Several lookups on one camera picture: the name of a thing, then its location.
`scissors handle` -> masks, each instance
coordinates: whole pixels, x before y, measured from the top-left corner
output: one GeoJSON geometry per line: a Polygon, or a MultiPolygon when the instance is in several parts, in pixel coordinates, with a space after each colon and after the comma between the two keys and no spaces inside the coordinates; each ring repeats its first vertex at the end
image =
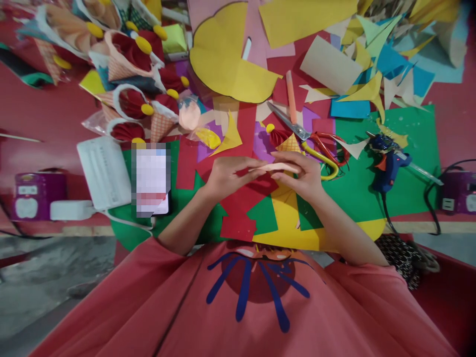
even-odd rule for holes
{"type": "Polygon", "coordinates": [[[318,158],[319,160],[324,161],[326,164],[328,164],[330,167],[332,167],[332,173],[329,176],[321,176],[321,180],[327,181],[327,180],[333,179],[335,176],[337,176],[337,174],[339,173],[339,168],[337,167],[337,164],[334,161],[328,159],[327,157],[325,157],[321,153],[319,153],[319,152],[315,151],[314,149],[310,148],[309,145],[305,141],[303,141],[301,143],[301,146],[306,152],[308,152],[312,156],[318,158]]]}
{"type": "Polygon", "coordinates": [[[347,165],[347,162],[349,161],[351,155],[349,154],[349,152],[342,148],[343,151],[344,151],[344,159],[342,162],[339,162],[335,157],[334,155],[329,151],[329,149],[327,148],[326,145],[324,145],[324,143],[322,142],[321,138],[328,138],[328,139],[332,139],[332,140],[340,140],[340,141],[343,141],[341,137],[337,136],[337,135],[334,135],[334,134],[328,134],[328,133],[318,133],[318,132],[314,132],[311,134],[311,139],[315,141],[315,143],[317,144],[317,146],[319,147],[319,150],[321,151],[322,154],[324,154],[325,156],[327,156],[329,159],[331,159],[337,166],[339,167],[342,167],[342,166],[345,166],[347,165]]]}

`forearm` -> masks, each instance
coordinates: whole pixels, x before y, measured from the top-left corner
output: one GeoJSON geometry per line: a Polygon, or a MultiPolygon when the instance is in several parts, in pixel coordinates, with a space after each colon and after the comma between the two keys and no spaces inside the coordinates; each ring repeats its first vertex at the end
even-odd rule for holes
{"type": "Polygon", "coordinates": [[[371,263],[387,266],[377,245],[324,191],[311,202],[326,230],[327,240],[351,265],[371,263]]]}
{"type": "Polygon", "coordinates": [[[159,234],[157,239],[165,248],[179,255],[188,254],[216,204],[208,197],[204,188],[199,189],[185,208],[159,234]]]}

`yellow paper ball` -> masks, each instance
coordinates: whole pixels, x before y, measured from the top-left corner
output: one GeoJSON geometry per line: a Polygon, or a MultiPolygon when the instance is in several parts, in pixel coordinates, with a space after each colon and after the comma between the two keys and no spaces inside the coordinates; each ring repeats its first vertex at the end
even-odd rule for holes
{"type": "Polygon", "coordinates": [[[88,28],[89,32],[91,32],[91,35],[93,35],[94,37],[104,37],[104,31],[98,25],[93,24],[92,22],[86,22],[86,27],[88,28]]]}
{"type": "Polygon", "coordinates": [[[135,43],[137,44],[139,49],[146,55],[150,55],[152,53],[152,46],[150,45],[149,41],[147,41],[142,36],[137,36],[135,38],[135,43]]]}
{"type": "Polygon", "coordinates": [[[182,84],[185,88],[188,88],[188,86],[190,85],[190,82],[188,81],[188,78],[187,77],[180,77],[181,81],[182,81],[182,84]]]}
{"type": "Polygon", "coordinates": [[[154,113],[154,108],[152,108],[151,105],[149,104],[142,104],[142,106],[140,107],[140,109],[142,110],[142,112],[145,114],[145,115],[152,115],[154,113]]]}
{"type": "Polygon", "coordinates": [[[164,28],[160,25],[155,25],[154,26],[154,32],[157,36],[159,36],[159,38],[162,40],[162,41],[166,41],[168,39],[168,35],[167,35],[167,32],[164,30],[164,28]]]}
{"type": "Polygon", "coordinates": [[[126,21],[125,26],[131,31],[139,32],[139,29],[132,21],[126,21]]]}
{"type": "Polygon", "coordinates": [[[63,69],[71,69],[72,68],[71,63],[69,63],[66,60],[63,60],[58,55],[53,55],[53,61],[55,61],[55,63],[63,69]]]}
{"type": "Polygon", "coordinates": [[[266,132],[269,134],[274,130],[274,124],[266,125],[266,132]]]}
{"type": "Polygon", "coordinates": [[[170,95],[175,100],[179,99],[179,94],[177,93],[177,91],[175,89],[168,89],[167,94],[170,95]]]}

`yellow cloud-shaped paper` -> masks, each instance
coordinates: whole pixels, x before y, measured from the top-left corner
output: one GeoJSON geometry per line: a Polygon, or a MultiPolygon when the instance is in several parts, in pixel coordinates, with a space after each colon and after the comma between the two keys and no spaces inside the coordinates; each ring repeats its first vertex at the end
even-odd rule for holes
{"type": "Polygon", "coordinates": [[[195,31],[190,63],[211,90],[242,102],[262,103],[279,76],[241,58],[247,7],[246,2],[234,2],[202,22],[195,31]]]}

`gray floor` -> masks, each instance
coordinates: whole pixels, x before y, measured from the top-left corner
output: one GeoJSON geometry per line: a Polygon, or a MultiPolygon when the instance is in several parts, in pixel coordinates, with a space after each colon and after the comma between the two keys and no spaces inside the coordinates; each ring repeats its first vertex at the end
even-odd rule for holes
{"type": "MultiPolygon", "coordinates": [[[[431,249],[476,266],[476,235],[414,235],[431,249]]],[[[114,261],[114,237],[52,238],[27,241],[0,238],[0,257],[36,251],[30,261],[3,268],[0,274],[0,357],[27,356],[79,302],[66,289],[94,280],[114,261]]],[[[322,266],[323,252],[308,252],[322,266]]]]}

